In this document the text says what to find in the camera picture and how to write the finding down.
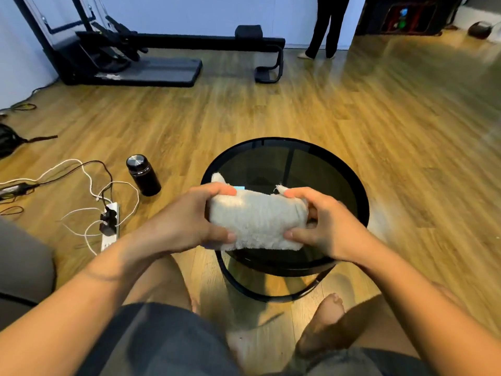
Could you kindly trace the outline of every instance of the power strip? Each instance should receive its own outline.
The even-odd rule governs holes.
[[[110,204],[107,204],[107,207],[109,209],[112,209],[117,212],[117,224],[120,222],[120,207],[118,206],[118,203],[113,202]],[[117,233],[111,236],[106,236],[105,234],[103,235],[103,238],[101,240],[101,252],[103,252],[106,248],[108,248],[110,245],[112,245],[116,240],[118,240],[118,234],[119,234],[120,226],[117,226]]]

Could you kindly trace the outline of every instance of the folded towel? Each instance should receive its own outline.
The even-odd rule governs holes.
[[[212,182],[226,183],[219,173]],[[267,195],[250,190],[237,190],[236,196],[218,195],[210,200],[209,220],[236,234],[236,242],[215,249],[231,251],[242,248],[290,249],[303,246],[284,239],[284,232],[294,227],[306,227],[307,203],[282,194],[287,187],[277,185],[279,195]]]

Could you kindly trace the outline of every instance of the person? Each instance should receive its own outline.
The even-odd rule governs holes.
[[[195,187],[100,253],[72,280],[0,333],[0,374],[241,375],[224,336],[192,310],[171,254],[235,234],[205,219],[233,187]],[[500,375],[501,344],[457,298],[390,250],[340,203],[309,189],[314,228],[284,237],[357,264],[382,291],[348,312],[328,296],[297,343],[308,376]]]
[[[333,58],[338,49],[339,34],[343,25],[343,18],[350,0],[317,0],[317,23],[313,30],[310,46],[305,52],[298,55],[301,59],[315,59],[318,50],[329,26],[331,27],[325,44],[327,58]]]

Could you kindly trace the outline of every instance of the forearm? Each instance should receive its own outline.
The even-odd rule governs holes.
[[[501,343],[428,279],[377,242],[359,265],[374,280],[421,357],[440,375],[499,375]]]
[[[0,333],[0,374],[75,373],[149,264],[127,259],[126,245],[119,240]]]

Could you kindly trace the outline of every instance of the gray shorts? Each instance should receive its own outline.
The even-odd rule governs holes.
[[[160,303],[123,306],[111,320],[77,376],[237,376],[224,335],[190,311]],[[394,352],[350,348],[323,354],[304,372],[274,375],[430,376],[418,359]]]

